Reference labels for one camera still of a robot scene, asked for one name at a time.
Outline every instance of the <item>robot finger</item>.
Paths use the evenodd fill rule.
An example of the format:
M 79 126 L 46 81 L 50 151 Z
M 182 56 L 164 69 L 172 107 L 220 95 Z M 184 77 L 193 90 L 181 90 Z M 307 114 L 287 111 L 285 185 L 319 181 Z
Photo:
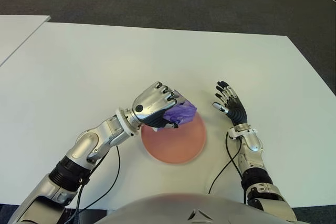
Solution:
M 229 109 L 227 107 L 224 107 L 223 105 L 219 104 L 218 102 L 214 102 L 212 104 L 213 107 L 218 109 L 219 111 L 222 111 L 223 113 L 227 114 L 229 112 Z
M 224 96 L 225 100 L 229 100 L 229 97 L 227 94 L 224 92 L 224 89 L 222 89 L 220 86 L 216 86 L 216 89 Z
M 229 86 L 229 84 L 227 84 L 225 81 L 219 81 L 217 82 L 218 86 L 220 86 L 222 89 L 226 88 L 227 86 Z
M 168 88 L 168 87 L 165 86 L 165 85 L 162 85 L 162 86 L 159 87 L 159 90 L 160 90 L 161 93 L 166 93 L 166 92 L 169 91 L 169 89 L 170 89 L 170 88 Z
M 150 88 L 156 88 L 156 89 L 158 89 L 158 88 L 161 87 L 161 86 L 162 86 L 162 83 L 159 82 L 159 81 L 157 81 L 157 82 L 153 83 L 153 84 L 150 86 Z
M 224 103 L 226 104 L 225 99 L 224 99 L 220 94 L 216 93 L 215 96 L 216 96 L 217 98 L 219 98 L 222 102 L 224 102 Z
M 227 87 L 228 92 L 230 93 L 230 95 L 233 96 L 233 98 L 237 98 L 237 94 L 236 92 L 233 90 L 233 88 L 231 88 L 230 86 Z

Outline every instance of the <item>purple cloth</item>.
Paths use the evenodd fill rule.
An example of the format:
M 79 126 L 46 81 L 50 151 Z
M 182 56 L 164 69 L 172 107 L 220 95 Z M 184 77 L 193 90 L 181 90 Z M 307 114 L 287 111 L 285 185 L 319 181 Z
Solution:
M 197 108 L 188 100 L 178 104 L 163 114 L 163 118 L 178 125 L 190 123 L 194 120 Z

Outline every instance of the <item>white table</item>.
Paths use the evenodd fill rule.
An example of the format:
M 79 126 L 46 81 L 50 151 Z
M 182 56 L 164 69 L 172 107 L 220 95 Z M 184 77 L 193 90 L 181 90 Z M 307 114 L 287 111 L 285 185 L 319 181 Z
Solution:
M 0 15 L 0 67 L 50 16 Z
M 167 165 L 146 152 L 139 136 L 128 139 L 120 145 L 115 188 L 93 208 L 207 192 L 228 161 L 223 138 L 232 126 L 211 105 L 218 80 L 239 94 L 268 171 L 291 206 L 336 204 L 336 97 L 287 37 L 58 23 L 43 24 L 0 71 L 1 203 L 20 204 L 82 131 L 130 107 L 156 80 L 197 106 L 206 146 L 191 163 Z M 111 150 L 82 207 L 110 187 L 116 171 Z M 232 166 L 213 193 L 242 201 Z

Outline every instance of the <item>gray carpet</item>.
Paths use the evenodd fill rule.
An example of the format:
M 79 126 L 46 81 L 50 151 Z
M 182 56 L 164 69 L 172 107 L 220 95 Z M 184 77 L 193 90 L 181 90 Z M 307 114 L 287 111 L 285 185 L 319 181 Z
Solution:
M 287 35 L 336 92 L 332 0 L 0 0 L 0 14 L 52 22 Z

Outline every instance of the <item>robotic hand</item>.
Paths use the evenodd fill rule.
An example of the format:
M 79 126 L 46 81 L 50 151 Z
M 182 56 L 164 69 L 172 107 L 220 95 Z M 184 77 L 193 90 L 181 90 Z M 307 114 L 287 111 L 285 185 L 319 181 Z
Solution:
M 218 102 L 214 102 L 212 105 L 224 112 L 231 119 L 234 126 L 247 123 L 246 111 L 233 88 L 224 81 L 219 81 L 217 84 L 216 89 L 223 96 L 218 93 L 215 95 L 224 103 L 224 106 Z
M 116 115 L 81 133 L 75 145 L 47 174 L 12 215 L 8 223 L 55 224 L 80 186 L 88 183 L 97 160 L 109 149 L 138 133 L 141 124 L 150 127 L 177 127 L 162 118 L 165 111 L 185 99 L 156 82 L 142 92 L 131 109 L 119 108 Z
M 240 140 L 238 167 L 242 174 L 241 186 L 247 194 L 247 203 L 287 221 L 296 221 L 296 216 L 279 189 L 273 185 L 264 166 L 261 154 L 263 147 L 257 130 L 247 124 L 247 114 L 236 92 L 224 81 L 219 81 L 215 94 L 224 105 L 214 102 L 213 106 L 225 113 L 233 126 L 228 130 L 233 139 Z

